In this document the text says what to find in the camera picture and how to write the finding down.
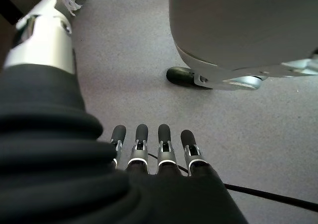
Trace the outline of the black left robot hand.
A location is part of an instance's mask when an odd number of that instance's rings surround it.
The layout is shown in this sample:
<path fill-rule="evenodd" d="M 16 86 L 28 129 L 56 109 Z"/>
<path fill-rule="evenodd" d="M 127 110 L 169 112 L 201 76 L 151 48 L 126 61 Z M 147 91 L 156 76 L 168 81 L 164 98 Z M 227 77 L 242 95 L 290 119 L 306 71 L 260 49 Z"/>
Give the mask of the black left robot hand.
<path fill-rule="evenodd" d="M 156 174 L 144 124 L 126 169 L 117 167 L 125 127 L 109 143 L 98 140 L 103 127 L 85 110 L 71 34 L 56 0 L 41 0 L 16 25 L 0 74 L 1 223 L 246 223 L 189 130 L 181 134 L 188 176 L 165 124 Z"/>

